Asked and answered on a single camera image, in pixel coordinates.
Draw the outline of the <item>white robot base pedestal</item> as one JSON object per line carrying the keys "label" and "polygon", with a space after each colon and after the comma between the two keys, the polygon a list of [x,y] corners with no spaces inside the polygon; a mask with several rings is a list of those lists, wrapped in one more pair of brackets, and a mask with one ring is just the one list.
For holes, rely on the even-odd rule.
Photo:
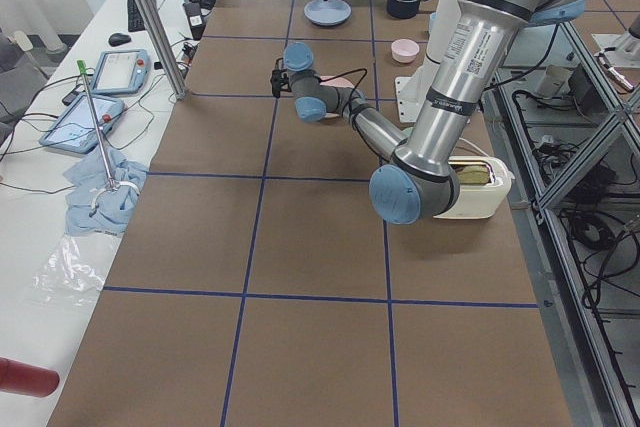
{"label": "white robot base pedestal", "polygon": [[395,78],[397,110],[401,123],[416,122],[459,19],[458,0],[438,1],[435,16],[429,20],[429,40],[422,65],[410,77]]}

